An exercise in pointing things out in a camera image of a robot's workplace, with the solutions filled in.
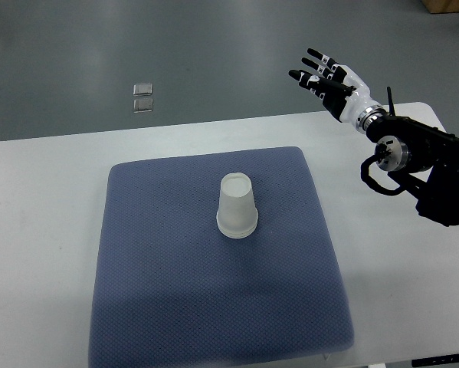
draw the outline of translucent cup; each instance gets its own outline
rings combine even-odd
[[[256,229],[258,211],[251,180],[242,172],[222,178],[216,219],[221,233],[229,238],[246,238]]]

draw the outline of blue cushion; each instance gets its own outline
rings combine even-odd
[[[218,230],[220,181],[253,183],[253,234]],[[300,149],[123,163],[110,172],[90,367],[257,363],[349,348],[348,301]]]

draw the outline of robotic hand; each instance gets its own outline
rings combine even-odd
[[[305,57],[302,62],[322,77],[303,70],[289,71],[289,75],[299,81],[302,88],[317,95],[335,119],[351,123],[359,132],[364,133],[364,123],[370,117],[378,113],[385,114],[384,108],[370,97],[370,89],[352,69],[312,48],[307,49],[307,53],[324,65]]]
[[[335,119],[351,123],[376,143],[375,153],[361,165],[362,180],[387,196],[406,190],[418,200],[420,216],[445,226],[459,225],[459,138],[409,117],[397,117],[389,87],[387,113],[349,67],[311,48],[307,52],[321,64],[307,58],[302,62],[319,75],[304,70],[289,75],[317,95]],[[399,184],[397,189],[383,188],[370,177],[374,162]],[[427,182],[410,175],[430,168]]]

